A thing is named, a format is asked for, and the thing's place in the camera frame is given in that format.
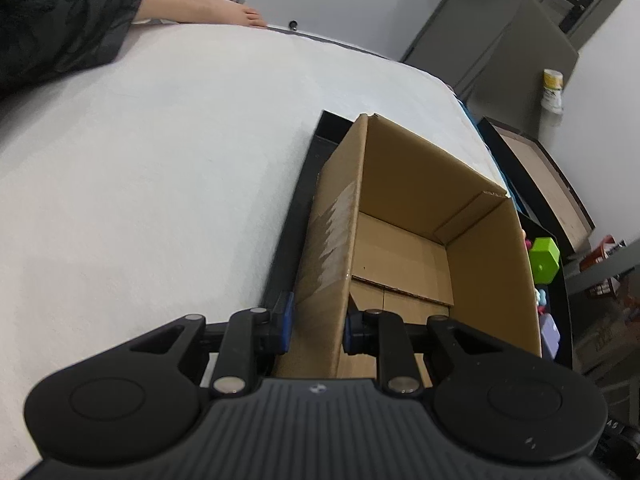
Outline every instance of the green block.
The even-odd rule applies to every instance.
[[[560,270],[560,250],[552,238],[536,238],[529,251],[533,282],[548,285]]]

